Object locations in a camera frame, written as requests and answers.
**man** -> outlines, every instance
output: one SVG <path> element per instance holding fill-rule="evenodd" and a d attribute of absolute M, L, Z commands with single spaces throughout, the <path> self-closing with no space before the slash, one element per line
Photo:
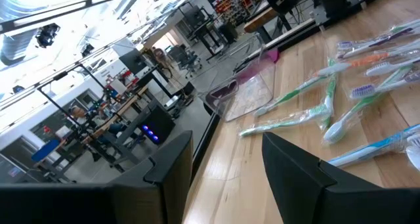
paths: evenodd
<path fill-rule="evenodd" d="M 86 130 L 91 134 L 96 131 L 97 127 L 101 126 L 105 122 L 105 120 L 100 118 L 100 116 L 103 116 L 103 113 L 101 111 L 90 110 L 86 112 L 84 111 L 84 109 L 78 106 L 73 106 L 69 109 L 69 113 L 76 119 L 76 121 L 82 126 L 82 128 L 86 128 Z M 113 123 L 108 128 L 108 132 L 116 136 L 118 132 L 124 131 L 126 128 L 127 126 L 121 123 Z M 141 136 L 142 138 L 140 139 L 140 142 L 146 139 L 143 135 Z M 132 133 L 130 137 L 132 139 L 137 139 L 138 135 Z M 106 140 L 103 136 L 99 136 L 98 141 L 104 144 L 108 143 L 108 140 Z M 92 153 L 94 162 L 100 159 L 100 155 L 97 152 L 95 152 L 90 146 L 87 146 L 87 150 Z"/>
<path fill-rule="evenodd" d="M 172 71 L 169 67 L 173 68 L 172 64 L 169 62 L 169 59 L 166 57 L 165 52 L 162 49 L 157 49 L 155 47 L 152 47 L 153 54 L 156 57 L 156 60 L 162 64 L 162 66 L 169 71 L 169 73 L 172 75 Z"/>

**person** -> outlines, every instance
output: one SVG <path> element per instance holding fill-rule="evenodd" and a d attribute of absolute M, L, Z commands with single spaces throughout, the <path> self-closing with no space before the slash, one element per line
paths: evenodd
<path fill-rule="evenodd" d="M 172 77 L 172 76 L 173 76 L 173 75 L 172 75 L 172 71 L 171 71 L 171 69 L 170 69 L 169 67 L 171 67 L 171 68 L 173 69 L 173 66 L 172 66 L 172 64 L 169 62 L 169 59 L 166 57 L 165 52 L 164 52 L 162 49 L 160 49 L 160 48 L 155 48 L 155 47 L 152 47 L 152 50 L 153 50 L 153 54 L 155 55 L 156 60 L 157 60 L 160 64 L 162 64 L 162 66 L 163 66 L 166 70 L 168 70 L 168 71 L 169 71 L 169 73 L 170 73 L 170 75 L 171 75 L 171 77 Z"/>
<path fill-rule="evenodd" d="M 90 110 L 86 112 L 84 109 L 78 106 L 73 106 L 69 109 L 69 114 L 72 115 L 75 118 L 76 122 L 82 125 L 83 128 L 86 128 L 86 130 L 89 133 L 94 133 L 97 127 L 105 123 L 105 120 L 101 118 L 101 116 L 103 116 L 101 111 Z M 126 128 L 127 126 L 121 123 L 113 123 L 109 126 L 108 132 L 116 136 L 118 132 L 122 132 Z M 143 135 L 137 135 L 136 133 L 132 133 L 130 135 L 130 138 L 137 139 L 138 136 L 142 136 L 140 138 L 140 142 L 146 139 Z M 99 136 L 98 141 L 105 144 L 108 143 L 108 140 L 105 139 L 103 136 Z M 91 152 L 94 162 L 100 159 L 100 155 L 97 152 L 95 152 L 90 146 L 87 146 L 87 150 Z"/>

